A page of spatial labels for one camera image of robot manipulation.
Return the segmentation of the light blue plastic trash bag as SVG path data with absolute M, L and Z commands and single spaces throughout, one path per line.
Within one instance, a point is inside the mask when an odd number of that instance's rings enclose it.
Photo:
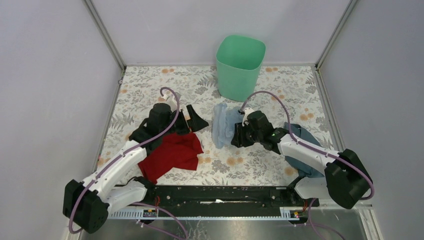
M 243 115 L 239 107 L 229 108 L 226 103 L 219 103 L 213 108 L 212 141 L 217 149 L 230 146 L 235 134 L 235 124 L 241 123 Z

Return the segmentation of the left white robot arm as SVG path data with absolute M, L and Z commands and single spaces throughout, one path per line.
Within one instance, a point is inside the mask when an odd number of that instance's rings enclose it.
M 115 185 L 134 165 L 147 158 L 169 134 L 187 135 L 209 126 L 192 105 L 188 119 L 177 103 L 156 103 L 112 160 L 81 181 L 71 180 L 64 188 L 62 213 L 69 219 L 71 234 L 98 231 L 107 218 L 120 209 L 140 202 L 152 204 L 155 192 L 136 181 L 115 189 Z

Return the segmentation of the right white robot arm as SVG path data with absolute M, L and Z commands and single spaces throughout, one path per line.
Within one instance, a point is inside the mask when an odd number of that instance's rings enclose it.
M 242 121 L 235 123 L 231 144 L 246 148 L 261 144 L 266 150 L 294 158 L 325 177 L 328 196 L 345 209 L 362 201 L 366 192 L 373 193 L 373 181 L 350 149 L 333 151 L 298 138 L 288 128 L 273 127 L 260 110 L 246 108 Z

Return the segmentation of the green plastic trash bin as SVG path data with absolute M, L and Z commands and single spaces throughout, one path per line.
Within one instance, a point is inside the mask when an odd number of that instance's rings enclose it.
M 216 53 L 217 89 L 229 100 L 244 102 L 256 87 L 266 45 L 243 35 L 223 39 Z

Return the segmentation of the red cloth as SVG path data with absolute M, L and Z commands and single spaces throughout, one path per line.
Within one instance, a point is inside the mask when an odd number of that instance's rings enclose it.
M 162 144 L 147 158 L 138 163 L 142 176 L 153 184 L 173 168 L 195 171 L 198 167 L 198 155 L 203 149 L 195 133 L 164 136 Z

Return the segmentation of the floral table mat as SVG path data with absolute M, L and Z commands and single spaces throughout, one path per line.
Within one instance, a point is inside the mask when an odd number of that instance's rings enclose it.
M 259 72 L 256 95 L 248 105 L 266 114 L 273 126 L 282 127 L 287 121 L 301 125 L 324 148 L 334 149 L 314 73 L 311 66 L 264 66 Z M 162 87 L 178 93 L 183 106 L 192 105 L 209 123 L 215 105 L 225 103 L 230 109 L 241 106 L 219 94 L 213 66 L 129 66 L 99 155 L 99 167 L 114 158 L 153 105 L 163 100 Z M 283 156 L 259 144 L 216 148 L 211 127 L 196 135 L 203 149 L 197 169 L 173 168 L 158 179 L 160 185 L 286 186 L 298 176 Z

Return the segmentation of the blue-grey cloth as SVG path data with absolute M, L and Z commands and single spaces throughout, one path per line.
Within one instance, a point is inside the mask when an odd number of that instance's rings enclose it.
M 285 122 L 283 128 L 286 130 L 290 128 L 292 130 L 292 133 L 296 135 L 297 137 L 299 137 L 300 139 L 321 147 L 321 144 L 319 143 L 319 141 L 301 125 L 294 124 L 294 123 L 289 124 L 288 122 Z M 296 158 L 285 156 L 285 160 L 289 163 L 291 167 L 297 170 L 298 175 L 300 177 L 307 177 L 307 178 L 323 178 L 324 177 L 322 173 L 320 173 L 313 167 L 301 162 L 300 160 Z

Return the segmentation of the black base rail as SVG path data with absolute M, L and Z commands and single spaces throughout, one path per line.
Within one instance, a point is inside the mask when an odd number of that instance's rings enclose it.
M 304 199 L 292 187 L 158 185 L 147 190 L 141 203 L 160 207 L 178 219 L 290 219 L 305 213 L 318 200 Z

